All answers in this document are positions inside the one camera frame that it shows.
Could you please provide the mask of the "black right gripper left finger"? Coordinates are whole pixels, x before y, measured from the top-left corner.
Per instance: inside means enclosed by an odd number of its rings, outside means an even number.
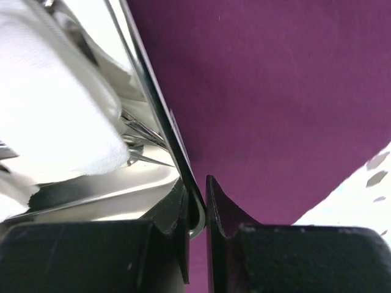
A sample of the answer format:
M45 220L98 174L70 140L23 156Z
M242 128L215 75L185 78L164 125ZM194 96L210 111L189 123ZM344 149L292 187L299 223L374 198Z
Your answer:
M183 292L189 195L176 183L137 220L24 223L1 239L2 292Z

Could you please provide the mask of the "steel hemostat forceps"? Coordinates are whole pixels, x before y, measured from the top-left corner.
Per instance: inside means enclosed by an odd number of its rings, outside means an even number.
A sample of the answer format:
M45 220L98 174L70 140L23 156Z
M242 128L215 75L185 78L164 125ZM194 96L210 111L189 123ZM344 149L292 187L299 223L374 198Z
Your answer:
M169 151L166 146L166 143L159 134L154 132L154 130L149 128L136 117L132 116L126 109L122 109L121 119L128 128L132 129L138 134L138 136L130 134L122 135L124 142L128 145L128 151L130 153L128 165L131 165L133 162L136 161L143 161L151 164L174 167L173 165L157 161L155 159L143 155L144 145L154 145L163 149L166 152Z

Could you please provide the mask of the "white gauze pad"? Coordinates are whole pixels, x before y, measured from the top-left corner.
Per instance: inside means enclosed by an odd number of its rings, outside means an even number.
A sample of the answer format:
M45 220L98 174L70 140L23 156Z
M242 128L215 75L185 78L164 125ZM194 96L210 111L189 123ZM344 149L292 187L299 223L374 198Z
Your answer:
M1 2L2 164L39 181L99 175L129 158L121 105L98 70L35 1Z

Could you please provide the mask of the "stainless steel tray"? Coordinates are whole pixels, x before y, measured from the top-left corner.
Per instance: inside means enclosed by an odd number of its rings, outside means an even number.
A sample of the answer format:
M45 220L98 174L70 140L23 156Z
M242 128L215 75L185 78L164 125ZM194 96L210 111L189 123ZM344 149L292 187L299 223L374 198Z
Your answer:
M136 161L107 174L50 183L42 186L32 197L28 212L7 219L5 223L137 219L166 198L171 190L183 187L190 200L189 235L196 237L206 224L205 204L185 147L127 2L120 1L118 7L108 4L108 10L134 70L136 82L159 127L157 134L169 150L166 152L154 145L144 145L143 155L174 167Z

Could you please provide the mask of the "purple cloth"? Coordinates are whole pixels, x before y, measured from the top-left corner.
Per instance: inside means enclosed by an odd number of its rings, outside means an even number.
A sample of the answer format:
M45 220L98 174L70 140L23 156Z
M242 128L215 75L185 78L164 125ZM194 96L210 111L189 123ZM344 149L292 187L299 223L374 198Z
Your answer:
M192 172L264 225L390 230L390 2L130 1ZM189 292L208 290L193 240Z

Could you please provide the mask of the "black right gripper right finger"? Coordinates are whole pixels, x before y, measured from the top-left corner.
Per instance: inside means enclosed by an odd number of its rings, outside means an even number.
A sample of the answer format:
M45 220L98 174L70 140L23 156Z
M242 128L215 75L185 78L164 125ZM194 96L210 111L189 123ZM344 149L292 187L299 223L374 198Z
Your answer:
M390 248L373 230L264 225L206 178L210 292L389 292Z

